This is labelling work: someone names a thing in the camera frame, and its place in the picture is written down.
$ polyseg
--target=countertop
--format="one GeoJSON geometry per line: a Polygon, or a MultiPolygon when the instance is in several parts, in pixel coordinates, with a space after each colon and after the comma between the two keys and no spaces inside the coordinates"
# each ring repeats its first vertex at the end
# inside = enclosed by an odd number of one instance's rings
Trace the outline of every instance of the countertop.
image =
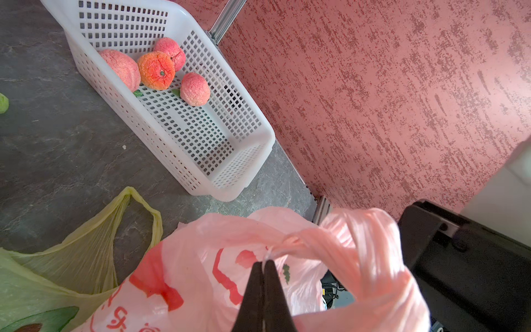
{"type": "MultiPolygon", "coordinates": [[[[283,206],[311,220],[314,198],[278,143],[234,201],[189,195],[79,74],[38,0],[2,2],[0,64],[10,99],[0,115],[0,247],[31,253],[60,243],[128,185],[161,212],[164,237],[208,212],[283,206]]],[[[115,240],[119,280],[150,239],[150,214],[131,204],[115,240]]]]}

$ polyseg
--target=peach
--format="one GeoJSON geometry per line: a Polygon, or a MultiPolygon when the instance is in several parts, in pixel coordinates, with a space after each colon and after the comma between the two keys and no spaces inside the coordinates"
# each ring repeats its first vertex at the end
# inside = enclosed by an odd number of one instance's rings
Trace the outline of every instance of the peach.
{"type": "Polygon", "coordinates": [[[181,98],[190,106],[203,106],[210,98],[210,88],[203,76],[196,73],[184,75],[181,98]]]}
{"type": "Polygon", "coordinates": [[[166,90],[175,77],[172,59],[164,52],[154,51],[142,55],[138,61],[142,83],[148,88],[166,90]]]}
{"type": "Polygon", "coordinates": [[[115,49],[104,49],[98,53],[129,90],[135,91],[138,89],[140,72],[133,59],[115,49]]]}
{"type": "Polygon", "coordinates": [[[181,70],[186,62],[186,55],[183,50],[179,47],[179,44],[171,38],[160,38],[155,43],[153,50],[161,51],[169,55],[175,66],[175,72],[181,70]]]}

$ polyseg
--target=yellow-green plastic bag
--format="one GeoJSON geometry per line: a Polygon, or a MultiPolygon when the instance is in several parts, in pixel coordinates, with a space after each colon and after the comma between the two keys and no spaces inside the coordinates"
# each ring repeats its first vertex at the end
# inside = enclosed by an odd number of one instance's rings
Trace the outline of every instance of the yellow-green plastic bag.
{"type": "Polygon", "coordinates": [[[132,187],[48,250],[0,248],[0,332],[69,332],[110,297],[118,286],[114,237],[131,196],[153,215],[149,250],[160,242],[162,219],[132,187]]]}

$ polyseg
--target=pink textured wall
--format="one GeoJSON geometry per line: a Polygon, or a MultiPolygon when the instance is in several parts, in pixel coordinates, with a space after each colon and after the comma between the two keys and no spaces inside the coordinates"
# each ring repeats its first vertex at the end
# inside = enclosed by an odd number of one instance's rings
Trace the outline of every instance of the pink textured wall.
{"type": "Polygon", "coordinates": [[[189,12],[203,30],[210,30],[227,0],[170,0],[189,12]]]}
{"type": "Polygon", "coordinates": [[[529,136],[530,45],[530,1],[249,0],[220,48],[314,194],[399,217],[529,136]]]}

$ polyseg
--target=pink peach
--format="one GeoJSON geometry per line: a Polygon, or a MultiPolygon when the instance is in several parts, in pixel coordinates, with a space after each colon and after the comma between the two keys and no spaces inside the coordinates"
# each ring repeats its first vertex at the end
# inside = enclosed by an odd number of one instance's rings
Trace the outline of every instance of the pink peach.
{"type": "Polygon", "coordinates": [[[169,55],[175,65],[175,72],[181,70],[186,62],[186,55],[183,50],[179,47],[179,44],[171,38],[160,38],[155,43],[153,50],[161,51],[169,55]]]}
{"type": "Polygon", "coordinates": [[[203,76],[188,73],[181,84],[181,98],[190,106],[203,106],[210,98],[210,88],[203,76]]]}
{"type": "Polygon", "coordinates": [[[131,91],[138,89],[140,85],[140,71],[136,62],[127,55],[115,49],[104,49],[98,52],[107,62],[109,67],[118,75],[131,91]]]}

